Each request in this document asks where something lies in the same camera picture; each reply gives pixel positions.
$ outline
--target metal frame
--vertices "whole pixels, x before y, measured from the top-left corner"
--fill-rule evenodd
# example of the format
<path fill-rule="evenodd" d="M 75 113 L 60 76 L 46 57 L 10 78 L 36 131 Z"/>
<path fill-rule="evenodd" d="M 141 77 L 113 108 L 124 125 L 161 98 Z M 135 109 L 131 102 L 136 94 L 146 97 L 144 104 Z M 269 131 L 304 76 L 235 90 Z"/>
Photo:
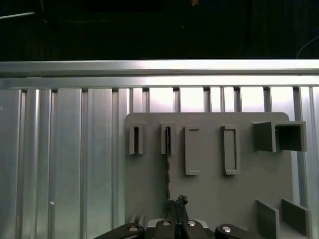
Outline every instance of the metal frame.
<path fill-rule="evenodd" d="M 45 100 L 53 100 L 52 92 L 58 90 L 59 100 L 74 101 L 78 117 L 80 102 L 88 102 L 89 109 L 82 108 L 82 111 L 89 112 L 91 123 L 82 131 L 89 132 L 96 130 L 92 122 L 101 120 L 97 112 L 105 105 L 100 100 L 107 100 L 104 113 L 110 125 L 104 131 L 113 132 L 112 145 L 108 147 L 116 152 L 112 156 L 112 169 L 116 171 L 112 173 L 113 227 L 124 220 L 121 168 L 125 157 L 123 124 L 128 113 L 280 111 L 286 112 L 291 120 L 305 120 L 309 149 L 306 153 L 293 154 L 293 170 L 297 176 L 293 179 L 294 197 L 295 202 L 312 211 L 313 235 L 319 237 L 319 60 L 2 62 L 0 100 L 7 99 L 5 89 L 15 89 L 12 92 L 17 95 L 28 90 L 27 101 L 32 100 L 28 95 L 33 96 L 35 90 L 41 94 L 41 107 L 46 105 Z M 82 94 L 82 99 L 81 89 L 82 93 L 88 90 L 88 96 Z M 61 101 L 56 108 L 62 115 L 69 112 Z"/>
<path fill-rule="evenodd" d="M 318 74 L 319 60 L 145 60 L 0 62 L 0 77 Z"/>

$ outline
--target corrugated metal wall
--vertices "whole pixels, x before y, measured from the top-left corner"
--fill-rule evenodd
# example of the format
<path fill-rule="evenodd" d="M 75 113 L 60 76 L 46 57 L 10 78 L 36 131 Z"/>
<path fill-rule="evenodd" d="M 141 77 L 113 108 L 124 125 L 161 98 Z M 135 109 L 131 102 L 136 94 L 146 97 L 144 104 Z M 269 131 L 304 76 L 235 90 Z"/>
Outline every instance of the corrugated metal wall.
<path fill-rule="evenodd" d="M 0 238 L 91 239 L 122 224 L 131 112 L 264 111 L 307 122 L 294 199 L 312 210 L 317 238 L 317 87 L 0 90 Z"/>

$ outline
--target gray pegboard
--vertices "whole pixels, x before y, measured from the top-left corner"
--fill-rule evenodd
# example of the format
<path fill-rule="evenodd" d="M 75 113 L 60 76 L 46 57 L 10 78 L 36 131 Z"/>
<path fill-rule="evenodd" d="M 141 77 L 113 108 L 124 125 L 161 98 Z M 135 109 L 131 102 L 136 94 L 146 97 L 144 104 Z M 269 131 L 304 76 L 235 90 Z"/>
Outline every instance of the gray pegboard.
<path fill-rule="evenodd" d="M 186 195 L 189 217 L 204 220 L 211 229 L 227 223 L 256 232 L 259 201 L 269 205 L 268 211 L 280 214 L 282 199 L 293 200 L 291 153 L 280 145 L 304 151 L 307 144 L 305 123 L 288 121 L 284 113 L 128 115 L 127 220 L 136 214 L 148 220 L 161 218 L 167 191 L 164 137 L 169 126 L 170 198 Z M 284 140 L 290 131 L 292 137 L 299 137 L 291 143 Z M 263 140 L 265 151 L 256 151 L 262 149 Z M 278 213 L 273 215 L 270 225 L 279 227 Z"/>

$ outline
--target rectangular holder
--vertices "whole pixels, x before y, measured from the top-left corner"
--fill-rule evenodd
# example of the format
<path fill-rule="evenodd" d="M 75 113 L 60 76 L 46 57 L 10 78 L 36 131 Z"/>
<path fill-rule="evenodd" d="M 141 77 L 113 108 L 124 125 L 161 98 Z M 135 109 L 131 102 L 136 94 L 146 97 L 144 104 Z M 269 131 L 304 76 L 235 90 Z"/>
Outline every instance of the rectangular holder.
<path fill-rule="evenodd" d="M 306 151 L 306 123 L 304 121 L 253 122 L 255 150 Z"/>
<path fill-rule="evenodd" d="M 239 132 L 235 125 L 223 125 L 222 147 L 226 175 L 240 173 Z"/>
<path fill-rule="evenodd" d="M 130 154 L 143 154 L 145 153 L 145 124 L 139 123 L 130 127 Z"/>

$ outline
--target silver metal panel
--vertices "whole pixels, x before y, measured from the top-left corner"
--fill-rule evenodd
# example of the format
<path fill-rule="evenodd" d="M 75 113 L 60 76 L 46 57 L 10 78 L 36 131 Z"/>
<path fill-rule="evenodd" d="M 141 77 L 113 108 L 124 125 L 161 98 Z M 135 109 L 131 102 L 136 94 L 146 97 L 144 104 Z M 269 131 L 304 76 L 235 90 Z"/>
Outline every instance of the silver metal panel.
<path fill-rule="evenodd" d="M 58 90 L 54 238 L 80 236 L 81 90 Z"/>
<path fill-rule="evenodd" d="M 180 111 L 181 112 L 204 112 L 204 89 L 180 88 Z"/>
<path fill-rule="evenodd" d="M 314 238 L 319 238 L 319 88 L 314 87 L 310 90 L 313 97 L 311 103 L 312 122 L 313 122 L 313 157 L 306 162 L 307 168 L 307 189 L 308 204 L 313 212 Z"/>
<path fill-rule="evenodd" d="M 222 93 L 220 87 L 211 87 L 210 88 L 210 105 L 211 112 L 221 112 L 222 111 Z"/>
<path fill-rule="evenodd" d="M 40 91 L 28 90 L 25 106 L 22 238 L 37 236 L 37 175 L 39 152 Z"/>
<path fill-rule="evenodd" d="M 304 158 L 298 159 L 300 176 L 301 204 L 312 213 L 313 237 L 319 237 L 319 177 L 318 177 L 318 149 L 317 149 L 317 107 L 318 90 L 309 87 L 300 87 L 302 120 L 306 121 L 308 150 Z"/>
<path fill-rule="evenodd" d="M 150 88 L 150 112 L 173 112 L 173 88 Z"/>
<path fill-rule="evenodd" d="M 39 154 L 37 175 L 37 239 L 48 238 L 51 90 L 40 94 Z"/>
<path fill-rule="evenodd" d="M 0 238 L 15 238 L 17 216 L 18 155 L 21 91 L 0 91 Z"/>
<path fill-rule="evenodd" d="M 271 87 L 270 102 L 272 112 L 284 112 L 289 116 L 290 120 L 295 120 L 294 89 L 292 87 Z M 292 152 L 292 166 L 294 202 L 299 204 L 299 176 L 296 152 Z"/>
<path fill-rule="evenodd" d="M 95 238 L 112 228 L 112 90 L 88 91 L 87 233 Z"/>
<path fill-rule="evenodd" d="M 319 237 L 318 73 L 317 60 L 0 63 L 0 89 L 17 89 L 0 91 L 0 123 L 5 126 L 0 128 L 1 138 L 5 138 L 0 145 L 1 156 L 5 155 L 0 172 L 10 182 L 0 183 L 1 194 L 7 195 L 0 199 L 7 205 L 0 211 L 0 238 L 89 239 L 110 229 L 111 222 L 113 228 L 123 224 L 123 128 L 129 112 L 270 110 L 307 122 L 309 148 L 298 156 L 293 153 L 293 181 L 295 186 L 299 182 L 300 203 L 312 211 L 314 237 Z M 40 91 L 39 115 L 30 107 L 35 106 L 31 96 L 39 91 L 20 91 L 27 88 L 44 89 Z M 81 93 L 80 88 L 88 91 Z M 24 123 L 25 95 L 26 110 L 32 109 L 34 114 L 27 113 Z M 34 184 L 36 171 L 33 125 L 39 125 L 36 202 L 31 200 L 34 189 L 23 192 Z M 97 211 L 100 200 L 109 204 Z M 104 228 L 100 219 L 105 221 Z"/>
<path fill-rule="evenodd" d="M 262 87 L 241 87 L 239 111 L 242 112 L 264 112 L 264 88 Z"/>

